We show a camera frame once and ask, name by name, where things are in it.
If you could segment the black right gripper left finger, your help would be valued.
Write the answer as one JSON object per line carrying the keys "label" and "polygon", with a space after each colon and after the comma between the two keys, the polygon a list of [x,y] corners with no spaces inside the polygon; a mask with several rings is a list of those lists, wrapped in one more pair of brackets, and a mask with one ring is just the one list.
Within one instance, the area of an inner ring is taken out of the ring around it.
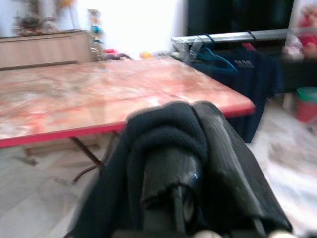
{"label": "black right gripper left finger", "polygon": [[201,162],[188,150],[149,152],[141,196],[143,231],[177,236],[192,233],[201,183]]}

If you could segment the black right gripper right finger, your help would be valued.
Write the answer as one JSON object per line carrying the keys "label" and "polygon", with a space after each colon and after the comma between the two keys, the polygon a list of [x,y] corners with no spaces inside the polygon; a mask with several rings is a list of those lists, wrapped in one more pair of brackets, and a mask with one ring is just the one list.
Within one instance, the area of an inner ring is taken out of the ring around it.
{"label": "black right gripper right finger", "polygon": [[216,231],[250,229],[261,222],[265,231],[292,231],[253,153],[208,102],[193,106],[208,142],[203,213]]}

